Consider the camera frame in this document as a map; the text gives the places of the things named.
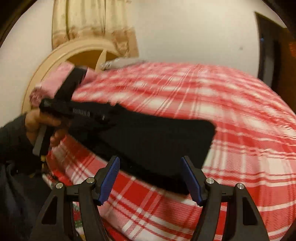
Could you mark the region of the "person's left hand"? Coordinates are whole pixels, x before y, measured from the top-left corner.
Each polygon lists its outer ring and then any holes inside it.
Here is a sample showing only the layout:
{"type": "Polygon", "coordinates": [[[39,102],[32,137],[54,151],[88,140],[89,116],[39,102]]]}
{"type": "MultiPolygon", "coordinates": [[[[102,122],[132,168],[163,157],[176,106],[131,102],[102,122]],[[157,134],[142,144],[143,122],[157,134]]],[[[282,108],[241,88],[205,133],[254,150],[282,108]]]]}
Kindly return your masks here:
{"type": "Polygon", "coordinates": [[[60,120],[48,113],[41,112],[38,108],[33,109],[26,114],[25,128],[26,136],[31,144],[35,144],[41,125],[53,126],[54,134],[50,137],[50,147],[60,144],[70,127],[70,122],[60,120]]]}

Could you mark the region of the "dark sleeve forearm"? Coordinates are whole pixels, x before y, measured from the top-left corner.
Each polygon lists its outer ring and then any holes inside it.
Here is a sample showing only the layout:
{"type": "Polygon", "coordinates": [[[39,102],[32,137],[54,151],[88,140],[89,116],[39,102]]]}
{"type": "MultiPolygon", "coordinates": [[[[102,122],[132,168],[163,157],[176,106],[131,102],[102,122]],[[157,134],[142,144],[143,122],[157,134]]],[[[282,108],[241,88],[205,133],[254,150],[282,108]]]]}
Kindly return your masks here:
{"type": "Polygon", "coordinates": [[[26,135],[25,115],[1,127],[1,176],[30,175],[41,169],[39,158],[33,155],[33,144],[26,135]]]}

